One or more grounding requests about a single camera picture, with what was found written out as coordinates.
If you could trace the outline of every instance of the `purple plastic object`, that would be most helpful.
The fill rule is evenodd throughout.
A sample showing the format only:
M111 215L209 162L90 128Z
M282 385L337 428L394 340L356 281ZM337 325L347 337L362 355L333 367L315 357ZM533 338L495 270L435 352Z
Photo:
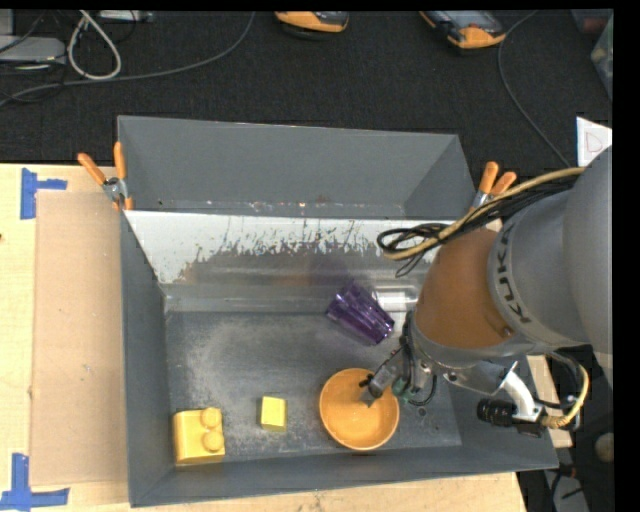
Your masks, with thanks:
M329 304L327 317L355 334L365 345L377 345L393 330L394 320L371 292L351 280Z

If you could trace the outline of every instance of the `small yellow cube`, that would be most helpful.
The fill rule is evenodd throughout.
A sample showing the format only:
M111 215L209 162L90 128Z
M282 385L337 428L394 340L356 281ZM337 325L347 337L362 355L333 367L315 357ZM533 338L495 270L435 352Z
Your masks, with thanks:
M286 432L287 401L283 398L263 396L260 424L269 432Z
M225 451L220 409L207 407L174 414L173 443L177 466L222 460Z

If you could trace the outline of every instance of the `black floor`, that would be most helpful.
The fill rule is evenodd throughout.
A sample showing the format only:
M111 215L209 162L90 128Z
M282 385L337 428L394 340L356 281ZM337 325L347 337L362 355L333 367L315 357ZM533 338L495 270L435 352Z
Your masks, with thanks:
M48 10L34 25L42 11L14 13L17 35L33 29L65 43L79 20L78 11ZM148 23L101 22L122 57L113 80L83 79L69 66L0 68L0 161L75 163L87 152L111 165L117 116L129 114L455 133L477 185L488 160L520 180L576 165L577 116L613 128L613 104L590 58L598 36L579 30L569 10L493 11L513 31L502 50L467 56L417 11L351 12L347 30L325 41L285 33L271 11L154 13ZM75 55L86 72L113 69L95 31ZM612 464L591 449L613 428L612 410L584 416L566 455L589 510L613 510ZM553 510L547 477L521 475L531 512Z

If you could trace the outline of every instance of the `clamp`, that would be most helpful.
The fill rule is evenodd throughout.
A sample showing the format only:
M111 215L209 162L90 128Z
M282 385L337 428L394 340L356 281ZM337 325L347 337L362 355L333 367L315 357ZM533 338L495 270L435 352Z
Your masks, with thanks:
M94 181L102 187L105 194L113 202L116 210L133 210L133 198L127 187L127 167L122 154L122 144L116 142L113 146L113 159L116 167L116 177L104 175L93 159L86 153L78 153L78 162L87 170Z
M487 162L469 211L473 211L483 204L493 201L497 196L506 192L518 178L515 172L507 171L496 181L499 170L496 162Z

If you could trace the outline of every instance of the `orange bowl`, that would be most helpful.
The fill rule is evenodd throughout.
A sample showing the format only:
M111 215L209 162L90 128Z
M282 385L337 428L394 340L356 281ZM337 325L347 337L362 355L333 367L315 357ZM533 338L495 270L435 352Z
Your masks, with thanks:
M384 445L400 420L398 399L387 388L370 407L360 401L360 382L371 372L349 368L334 374L320 393L320 417L327 432L352 450L373 450Z

